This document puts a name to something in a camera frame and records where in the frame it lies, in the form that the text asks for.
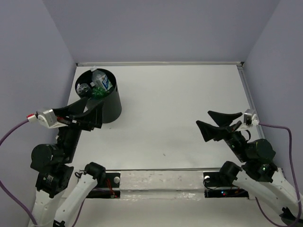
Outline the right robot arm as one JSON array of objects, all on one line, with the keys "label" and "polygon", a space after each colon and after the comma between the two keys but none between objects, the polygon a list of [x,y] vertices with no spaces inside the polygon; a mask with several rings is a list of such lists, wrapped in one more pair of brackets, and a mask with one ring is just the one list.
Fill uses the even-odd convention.
[{"label": "right robot arm", "polygon": [[303,196],[297,182],[290,184],[282,169],[274,163],[276,152],[266,139],[250,141],[242,132],[260,125],[255,110],[226,114],[208,111],[215,126],[197,121],[208,142],[223,140],[242,163],[226,161],[217,172],[204,175],[205,194],[221,189],[222,197],[239,196],[242,192],[267,204],[281,218],[284,227],[303,225]]}]

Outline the black cylindrical bin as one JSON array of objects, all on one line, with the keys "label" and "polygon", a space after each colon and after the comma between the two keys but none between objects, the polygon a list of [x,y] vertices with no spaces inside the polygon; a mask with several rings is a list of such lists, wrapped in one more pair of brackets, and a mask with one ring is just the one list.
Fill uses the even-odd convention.
[{"label": "black cylindrical bin", "polygon": [[[102,99],[94,99],[92,98],[92,96],[90,98],[88,98],[88,102],[86,107],[88,109],[92,108],[97,101],[103,101],[104,105],[103,105],[103,123],[111,123],[113,121],[115,121],[121,114],[122,112],[122,105],[121,105],[121,101],[120,101],[120,96],[119,96],[119,92],[118,92],[118,86],[117,86],[117,81],[116,81],[116,77],[114,76],[114,74],[106,69],[101,69],[101,68],[97,68],[100,71],[103,71],[106,73],[109,81],[112,84],[112,87],[108,90],[108,95]],[[91,80],[92,77],[92,72],[90,71],[90,69],[84,73],[82,73],[75,82],[74,85],[74,89],[76,91],[76,87],[78,84],[82,84],[82,83],[86,83],[88,84],[91,89],[93,89],[93,87],[95,87],[94,83]]]}]

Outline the water bottle white green label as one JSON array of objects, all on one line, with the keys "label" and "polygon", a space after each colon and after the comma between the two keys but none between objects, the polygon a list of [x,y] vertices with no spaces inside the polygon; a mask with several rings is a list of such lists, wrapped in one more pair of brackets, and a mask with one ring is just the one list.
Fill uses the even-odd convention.
[{"label": "water bottle white green label", "polygon": [[91,80],[95,87],[102,88],[104,91],[108,91],[112,87],[105,72],[98,70],[95,66],[91,67],[90,71],[92,72]]}]

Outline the green plastic bottle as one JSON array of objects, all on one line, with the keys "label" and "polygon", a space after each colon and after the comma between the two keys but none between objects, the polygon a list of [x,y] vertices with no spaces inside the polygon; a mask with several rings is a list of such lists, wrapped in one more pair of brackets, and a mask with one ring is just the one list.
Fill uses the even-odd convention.
[{"label": "green plastic bottle", "polygon": [[92,98],[102,99],[108,95],[108,92],[102,87],[93,87]]}]

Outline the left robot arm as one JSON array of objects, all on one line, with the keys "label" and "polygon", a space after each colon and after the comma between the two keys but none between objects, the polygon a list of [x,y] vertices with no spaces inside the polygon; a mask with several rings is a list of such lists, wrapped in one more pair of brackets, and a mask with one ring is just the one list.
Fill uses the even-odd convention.
[{"label": "left robot arm", "polygon": [[104,102],[97,101],[86,110],[86,97],[62,108],[42,109],[35,114],[37,121],[49,129],[58,128],[55,144],[40,144],[31,153],[31,165],[38,172],[36,200],[30,227],[66,227],[71,217],[93,188],[101,186],[106,169],[94,162],[87,164],[68,198],[60,200],[68,187],[74,168],[73,161],[82,131],[102,127]]}]

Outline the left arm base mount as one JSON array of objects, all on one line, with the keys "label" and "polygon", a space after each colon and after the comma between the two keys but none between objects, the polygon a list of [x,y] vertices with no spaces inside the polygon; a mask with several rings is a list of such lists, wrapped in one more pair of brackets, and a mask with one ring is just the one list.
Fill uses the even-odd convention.
[{"label": "left arm base mount", "polygon": [[87,165],[75,172],[78,182],[74,191],[83,199],[116,199],[120,197],[120,174],[107,173],[103,166]]}]

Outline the clear bottle blue label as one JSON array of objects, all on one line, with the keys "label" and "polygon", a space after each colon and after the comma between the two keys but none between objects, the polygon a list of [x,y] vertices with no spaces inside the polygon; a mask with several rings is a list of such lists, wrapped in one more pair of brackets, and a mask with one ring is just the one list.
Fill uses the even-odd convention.
[{"label": "clear bottle blue label", "polygon": [[86,83],[78,84],[76,87],[76,92],[80,98],[82,97],[90,98],[92,96],[92,89]]}]

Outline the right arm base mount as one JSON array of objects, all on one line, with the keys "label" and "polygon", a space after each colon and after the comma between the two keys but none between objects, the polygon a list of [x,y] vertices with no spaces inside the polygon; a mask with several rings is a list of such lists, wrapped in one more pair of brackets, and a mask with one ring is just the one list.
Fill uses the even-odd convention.
[{"label": "right arm base mount", "polygon": [[205,198],[249,198],[246,190],[221,179],[219,172],[204,172]]}]

